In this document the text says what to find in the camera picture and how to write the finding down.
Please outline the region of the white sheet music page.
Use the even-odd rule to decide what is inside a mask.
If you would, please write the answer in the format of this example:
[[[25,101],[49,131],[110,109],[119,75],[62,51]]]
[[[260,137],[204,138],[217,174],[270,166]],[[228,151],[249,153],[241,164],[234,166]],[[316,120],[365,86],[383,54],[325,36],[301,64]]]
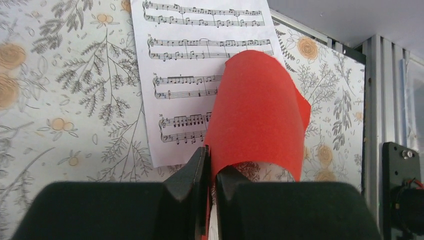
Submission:
[[[130,3],[154,167],[185,164],[204,143],[228,59],[255,50],[282,60],[265,0]]]

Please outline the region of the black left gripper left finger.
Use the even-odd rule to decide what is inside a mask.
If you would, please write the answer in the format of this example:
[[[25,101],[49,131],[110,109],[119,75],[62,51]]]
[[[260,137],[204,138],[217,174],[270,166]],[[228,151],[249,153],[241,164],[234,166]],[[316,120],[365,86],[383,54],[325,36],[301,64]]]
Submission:
[[[199,147],[162,182],[54,182],[15,240],[200,240],[207,231],[210,154]]]

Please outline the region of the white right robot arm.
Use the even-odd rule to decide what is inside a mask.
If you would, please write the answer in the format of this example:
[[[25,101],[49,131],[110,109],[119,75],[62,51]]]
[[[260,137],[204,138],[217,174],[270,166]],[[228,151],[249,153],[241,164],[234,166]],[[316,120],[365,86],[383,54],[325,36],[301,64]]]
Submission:
[[[416,240],[424,235],[424,180],[418,152],[395,142],[382,145],[385,240]]]

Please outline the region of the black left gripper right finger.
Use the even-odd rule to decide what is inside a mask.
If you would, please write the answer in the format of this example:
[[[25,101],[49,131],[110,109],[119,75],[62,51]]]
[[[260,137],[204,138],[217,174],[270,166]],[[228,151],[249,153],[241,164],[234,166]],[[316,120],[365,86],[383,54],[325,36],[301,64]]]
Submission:
[[[358,190],[343,182],[253,182],[232,166],[215,179],[223,240],[379,240]]]

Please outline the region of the red sheet music page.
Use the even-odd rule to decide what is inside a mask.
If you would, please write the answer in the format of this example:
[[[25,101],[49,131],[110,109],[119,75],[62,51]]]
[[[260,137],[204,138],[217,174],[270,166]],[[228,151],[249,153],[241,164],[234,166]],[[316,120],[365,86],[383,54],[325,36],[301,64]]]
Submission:
[[[226,61],[204,142],[223,240],[271,240],[282,230],[283,183],[250,181],[236,165],[274,164],[299,181],[310,114],[274,57],[245,50]]]

